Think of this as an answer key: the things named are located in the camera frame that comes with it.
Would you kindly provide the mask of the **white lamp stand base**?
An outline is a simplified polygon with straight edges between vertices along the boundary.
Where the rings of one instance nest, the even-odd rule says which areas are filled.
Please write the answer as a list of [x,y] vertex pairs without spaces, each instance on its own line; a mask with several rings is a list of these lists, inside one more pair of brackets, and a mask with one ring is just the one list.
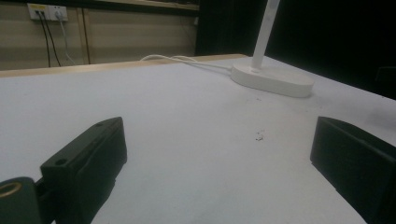
[[314,86],[314,80],[311,77],[288,68],[262,64],[279,3],[280,0],[267,0],[251,63],[234,64],[231,70],[231,79],[252,89],[305,98],[310,95]]

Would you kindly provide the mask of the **black curtain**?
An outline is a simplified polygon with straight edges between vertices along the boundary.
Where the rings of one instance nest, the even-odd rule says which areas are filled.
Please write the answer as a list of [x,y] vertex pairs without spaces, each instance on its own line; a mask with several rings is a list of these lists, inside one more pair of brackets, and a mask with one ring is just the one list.
[[[267,0],[200,0],[195,53],[252,55]],[[396,0],[280,0],[265,55],[396,100]]]

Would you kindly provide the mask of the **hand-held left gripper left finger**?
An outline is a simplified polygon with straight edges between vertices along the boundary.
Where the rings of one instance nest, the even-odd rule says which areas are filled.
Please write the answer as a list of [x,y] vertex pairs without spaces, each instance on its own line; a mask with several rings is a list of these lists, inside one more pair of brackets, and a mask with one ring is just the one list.
[[90,224],[127,162],[122,118],[92,125],[41,166],[57,224]]

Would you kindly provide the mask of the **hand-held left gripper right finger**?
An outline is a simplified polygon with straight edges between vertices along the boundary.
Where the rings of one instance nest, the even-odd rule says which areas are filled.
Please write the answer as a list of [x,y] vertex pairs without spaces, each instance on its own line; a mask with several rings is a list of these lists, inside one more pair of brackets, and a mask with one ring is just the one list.
[[396,224],[396,147],[319,117],[310,160],[367,224]]

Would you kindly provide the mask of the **white wall socket strip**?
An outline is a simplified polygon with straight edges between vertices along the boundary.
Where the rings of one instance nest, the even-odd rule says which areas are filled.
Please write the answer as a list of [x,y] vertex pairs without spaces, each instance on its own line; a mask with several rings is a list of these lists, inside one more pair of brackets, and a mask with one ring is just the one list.
[[68,21],[66,7],[28,3],[28,11],[32,20]]

